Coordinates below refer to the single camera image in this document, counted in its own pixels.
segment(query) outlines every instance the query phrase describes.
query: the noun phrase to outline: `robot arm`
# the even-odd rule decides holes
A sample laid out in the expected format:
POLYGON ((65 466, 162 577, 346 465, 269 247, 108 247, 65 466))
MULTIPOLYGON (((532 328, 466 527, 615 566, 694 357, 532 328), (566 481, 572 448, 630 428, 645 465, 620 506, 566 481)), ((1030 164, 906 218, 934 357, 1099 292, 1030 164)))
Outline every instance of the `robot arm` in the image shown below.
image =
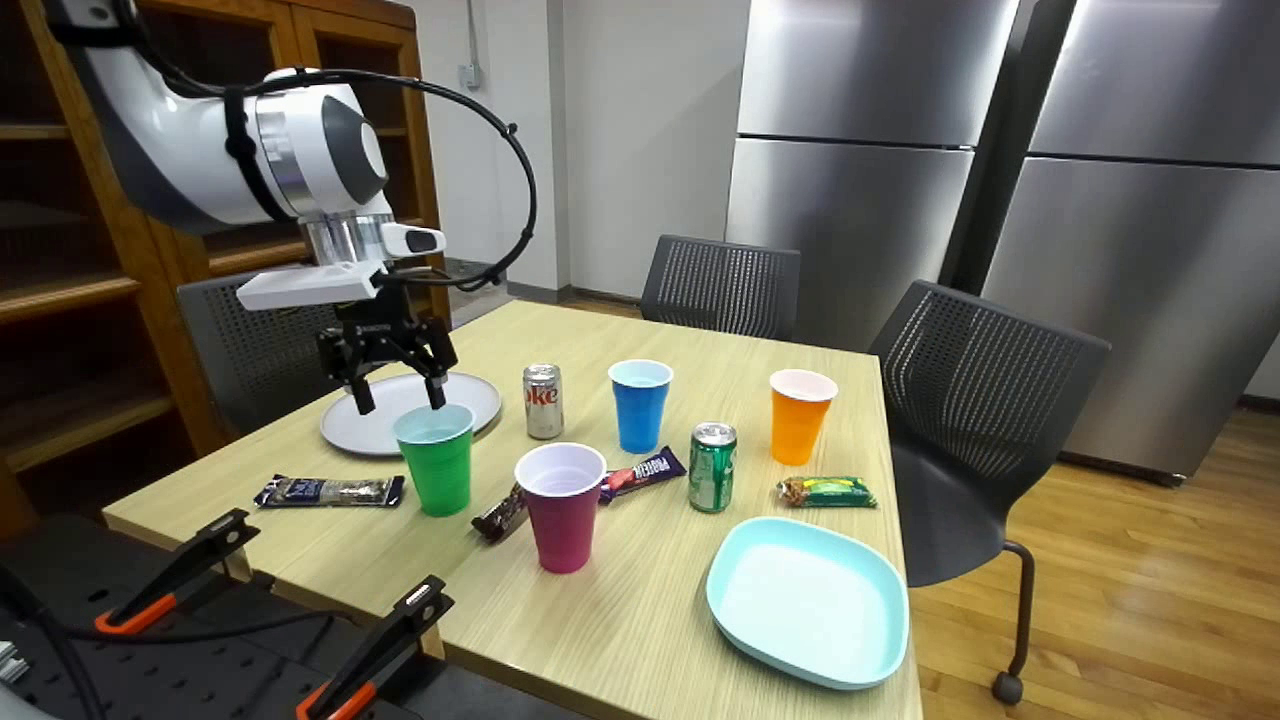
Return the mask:
POLYGON ((305 228, 315 268, 251 274, 249 312, 337 302, 344 328, 320 335, 320 358, 371 409, 365 373, 405 358, 444 402, 455 358, 444 328, 410 314, 391 262, 444 253, 444 237, 391 218, 387 166, 346 83, 276 91, 209 86, 174 70, 148 38, 132 0, 48 0, 48 25, 97 102, 108 156, 132 205, 209 237, 243 223, 305 228))

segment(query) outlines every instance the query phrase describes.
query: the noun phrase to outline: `green soda can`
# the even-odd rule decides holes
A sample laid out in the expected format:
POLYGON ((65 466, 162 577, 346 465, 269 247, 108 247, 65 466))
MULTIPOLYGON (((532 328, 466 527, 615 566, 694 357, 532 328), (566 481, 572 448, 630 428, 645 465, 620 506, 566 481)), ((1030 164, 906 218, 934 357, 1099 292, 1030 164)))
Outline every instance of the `green soda can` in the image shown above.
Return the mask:
POLYGON ((736 432, 727 423, 694 423, 688 444, 688 503, 722 512, 731 500, 736 432))

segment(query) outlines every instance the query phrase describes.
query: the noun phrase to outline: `chair leg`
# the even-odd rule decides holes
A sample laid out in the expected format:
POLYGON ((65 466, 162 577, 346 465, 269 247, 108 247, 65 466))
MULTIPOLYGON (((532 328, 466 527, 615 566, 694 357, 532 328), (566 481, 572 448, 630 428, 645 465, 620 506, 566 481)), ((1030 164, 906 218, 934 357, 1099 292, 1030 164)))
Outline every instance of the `chair leg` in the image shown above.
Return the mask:
POLYGON ((1002 551, 1020 557, 1020 586, 1014 586, 1014 641, 1008 668, 990 679, 990 694, 998 705, 1024 701, 1024 665, 1030 646, 1030 596, 1037 596, 1037 557, 1024 543, 1002 538, 1002 551))

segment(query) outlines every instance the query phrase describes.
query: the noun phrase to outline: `plastic cup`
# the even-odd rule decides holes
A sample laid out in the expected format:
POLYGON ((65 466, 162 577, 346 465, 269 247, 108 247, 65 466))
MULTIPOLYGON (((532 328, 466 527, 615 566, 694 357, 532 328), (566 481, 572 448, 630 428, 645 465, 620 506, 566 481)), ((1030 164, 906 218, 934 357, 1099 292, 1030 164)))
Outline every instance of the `plastic cup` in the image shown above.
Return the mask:
POLYGON ((769 375, 770 387, 770 459, 809 465, 822 414, 837 400, 837 378, 813 367, 781 367, 769 375))
POLYGON ((624 451, 645 456, 659 448, 673 375, 659 358, 620 358, 607 367, 624 451))
POLYGON ((473 413, 458 402, 410 409, 397 418, 397 444, 425 514, 473 503, 473 413))
POLYGON ((545 573, 576 573, 592 559, 605 473, 605 456, 586 444, 539 444, 515 459, 545 573))

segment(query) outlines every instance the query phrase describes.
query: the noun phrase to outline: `chair backrest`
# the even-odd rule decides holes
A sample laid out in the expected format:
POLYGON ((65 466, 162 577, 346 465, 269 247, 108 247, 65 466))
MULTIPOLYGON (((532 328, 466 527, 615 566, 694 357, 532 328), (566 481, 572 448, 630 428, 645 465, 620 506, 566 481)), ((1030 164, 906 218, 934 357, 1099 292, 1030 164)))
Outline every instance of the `chair backrest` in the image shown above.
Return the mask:
POLYGON ((893 441, 922 444, 983 484, 1002 514, 1063 448, 1112 347, 969 292, 910 285, 872 350, 893 441))
POLYGON ((243 312, 234 301, 243 278, 199 278, 174 294, 215 409, 234 428, 261 428, 337 387, 315 345, 337 314, 327 307, 243 312))
POLYGON ((727 328, 745 335, 787 335, 796 324, 800 255, 693 237, 659 237, 638 314, 727 328))

